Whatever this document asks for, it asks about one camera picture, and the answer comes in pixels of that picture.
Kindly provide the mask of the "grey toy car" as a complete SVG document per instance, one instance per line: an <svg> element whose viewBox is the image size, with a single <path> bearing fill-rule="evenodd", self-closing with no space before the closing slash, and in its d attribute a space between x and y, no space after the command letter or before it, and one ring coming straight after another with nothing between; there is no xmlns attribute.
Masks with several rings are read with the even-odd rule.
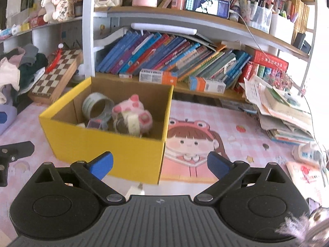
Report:
<svg viewBox="0 0 329 247"><path fill-rule="evenodd" d="M90 119L87 124L87 128L89 129L98 129L98 130L108 130L108 122L106 119Z"/></svg>

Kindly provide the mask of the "white wristwatch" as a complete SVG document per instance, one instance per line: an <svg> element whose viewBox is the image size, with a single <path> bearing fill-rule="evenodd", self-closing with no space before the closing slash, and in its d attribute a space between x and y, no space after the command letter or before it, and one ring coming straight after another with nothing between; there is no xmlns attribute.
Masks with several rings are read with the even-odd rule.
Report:
<svg viewBox="0 0 329 247"><path fill-rule="evenodd" d="M114 130L119 134L127 134L135 137L141 135L140 123L137 113L121 112L114 119Z"/></svg>

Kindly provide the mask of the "yellow cardboard box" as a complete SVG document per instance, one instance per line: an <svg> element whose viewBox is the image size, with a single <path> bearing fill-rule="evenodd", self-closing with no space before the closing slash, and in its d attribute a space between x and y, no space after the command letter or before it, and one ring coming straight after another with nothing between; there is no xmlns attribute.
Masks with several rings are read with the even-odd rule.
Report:
<svg viewBox="0 0 329 247"><path fill-rule="evenodd" d="M109 123L108 131L82 128L87 119L82 103L88 95L101 93L118 104L138 95L153 118L149 134L119 134ZM173 86L130 82L120 78L87 78L40 114L39 120L58 160L90 161L105 151L114 157L110 174L130 181L156 185L160 181L167 138Z"/></svg>

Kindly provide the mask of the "small white charger plug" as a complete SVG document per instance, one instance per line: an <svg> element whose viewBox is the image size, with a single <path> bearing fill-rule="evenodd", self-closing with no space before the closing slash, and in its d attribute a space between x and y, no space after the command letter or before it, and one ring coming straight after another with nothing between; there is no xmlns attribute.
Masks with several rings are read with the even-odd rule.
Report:
<svg viewBox="0 0 329 247"><path fill-rule="evenodd" d="M131 186L125 195L125 199L128 201L131 198L131 196L133 196L133 195L139 195L139 196L145 195L143 183L139 183L137 186Z"/></svg>

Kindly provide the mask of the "clear packing tape roll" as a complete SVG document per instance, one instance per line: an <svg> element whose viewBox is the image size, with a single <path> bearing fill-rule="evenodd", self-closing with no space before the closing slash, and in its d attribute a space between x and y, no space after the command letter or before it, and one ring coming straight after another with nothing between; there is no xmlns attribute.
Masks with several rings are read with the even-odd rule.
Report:
<svg viewBox="0 0 329 247"><path fill-rule="evenodd" d="M82 114L87 120L101 120L109 122L115 103L102 93L94 92L86 97L82 103Z"/></svg>

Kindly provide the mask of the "pink plush paw toy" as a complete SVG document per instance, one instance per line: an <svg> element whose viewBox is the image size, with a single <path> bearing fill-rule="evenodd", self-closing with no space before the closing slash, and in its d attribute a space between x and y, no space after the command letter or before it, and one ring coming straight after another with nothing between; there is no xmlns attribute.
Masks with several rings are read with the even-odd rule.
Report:
<svg viewBox="0 0 329 247"><path fill-rule="evenodd" d="M148 110L144 108L144 105L140 102L139 96L137 94L133 94L129 99L124 100L114 106L112 109L113 120L116 118L118 113L126 111L138 114L141 132L140 137L150 132L153 126L152 115Z"/></svg>

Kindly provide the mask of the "wooden chess board box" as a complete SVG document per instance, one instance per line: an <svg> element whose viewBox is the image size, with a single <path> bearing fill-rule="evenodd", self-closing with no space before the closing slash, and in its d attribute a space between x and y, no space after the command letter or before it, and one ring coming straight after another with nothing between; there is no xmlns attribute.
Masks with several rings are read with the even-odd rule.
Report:
<svg viewBox="0 0 329 247"><path fill-rule="evenodd" d="M56 67L49 74L44 73L29 91L30 99L47 105L57 101L82 62L82 50L62 51Z"/></svg>

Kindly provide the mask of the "stack of papers and books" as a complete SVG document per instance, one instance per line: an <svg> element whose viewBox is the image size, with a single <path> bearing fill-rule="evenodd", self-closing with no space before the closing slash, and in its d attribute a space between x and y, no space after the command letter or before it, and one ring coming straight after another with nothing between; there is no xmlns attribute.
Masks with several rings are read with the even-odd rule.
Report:
<svg viewBox="0 0 329 247"><path fill-rule="evenodd" d="M272 141L289 144L315 141L312 115L304 98L270 86L256 75L244 79L244 94L256 106L260 126Z"/></svg>

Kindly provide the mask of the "pile of clothes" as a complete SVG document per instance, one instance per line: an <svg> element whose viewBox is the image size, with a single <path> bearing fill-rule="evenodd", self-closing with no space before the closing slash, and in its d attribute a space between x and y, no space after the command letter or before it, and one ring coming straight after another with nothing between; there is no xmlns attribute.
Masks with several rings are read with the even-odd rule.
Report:
<svg viewBox="0 0 329 247"><path fill-rule="evenodd" d="M46 55L31 43L1 54L1 104L28 92L48 64Z"/></svg>

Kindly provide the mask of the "red tassel charm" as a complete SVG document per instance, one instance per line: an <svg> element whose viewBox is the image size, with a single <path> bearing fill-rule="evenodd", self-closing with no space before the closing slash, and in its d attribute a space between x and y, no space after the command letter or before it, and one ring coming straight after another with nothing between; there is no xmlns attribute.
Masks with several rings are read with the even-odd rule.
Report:
<svg viewBox="0 0 329 247"><path fill-rule="evenodd" d="M63 47L64 47L64 44L63 43L59 43L58 44L57 50L55 52L55 58L52 61L52 63L45 70L45 73L46 74L49 74L56 67L56 65L58 64L59 60L62 57Z"/></svg>

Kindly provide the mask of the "orange white medicine box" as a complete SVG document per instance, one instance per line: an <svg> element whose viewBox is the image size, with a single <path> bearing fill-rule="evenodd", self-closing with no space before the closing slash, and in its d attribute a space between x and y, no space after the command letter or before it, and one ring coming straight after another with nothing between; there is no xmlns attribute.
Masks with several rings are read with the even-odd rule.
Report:
<svg viewBox="0 0 329 247"><path fill-rule="evenodd" d="M176 86L177 79L177 73L170 71L142 69L139 73L139 81L143 83Z"/></svg>

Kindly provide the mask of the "row of leaning books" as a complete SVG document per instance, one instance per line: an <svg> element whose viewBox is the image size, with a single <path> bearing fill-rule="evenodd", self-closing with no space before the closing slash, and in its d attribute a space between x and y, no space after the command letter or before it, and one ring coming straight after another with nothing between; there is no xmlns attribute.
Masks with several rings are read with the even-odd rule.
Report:
<svg viewBox="0 0 329 247"><path fill-rule="evenodd" d="M96 53L95 71L119 76L137 76L158 82L168 75L173 83L215 80L226 88L239 90L256 75L279 90L288 91L292 80L288 63L249 46L213 45L194 36L165 32L120 29L107 37Z"/></svg>

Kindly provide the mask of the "lucky cat figurine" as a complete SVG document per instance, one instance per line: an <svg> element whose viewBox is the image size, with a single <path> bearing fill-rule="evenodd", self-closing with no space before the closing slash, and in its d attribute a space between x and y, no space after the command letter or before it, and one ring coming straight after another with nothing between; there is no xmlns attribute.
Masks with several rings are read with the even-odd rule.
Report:
<svg viewBox="0 0 329 247"><path fill-rule="evenodd" d="M41 7L46 11L43 16L44 22L58 23L74 19L75 2L76 0L42 0Z"/></svg>

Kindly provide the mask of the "smartphone showing video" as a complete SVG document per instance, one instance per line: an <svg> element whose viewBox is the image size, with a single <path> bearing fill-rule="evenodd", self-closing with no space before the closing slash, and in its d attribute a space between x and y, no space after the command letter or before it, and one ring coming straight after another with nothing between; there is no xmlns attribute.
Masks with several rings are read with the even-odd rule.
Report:
<svg viewBox="0 0 329 247"><path fill-rule="evenodd" d="M228 19L230 3L224 0L186 0L185 10Z"/></svg>

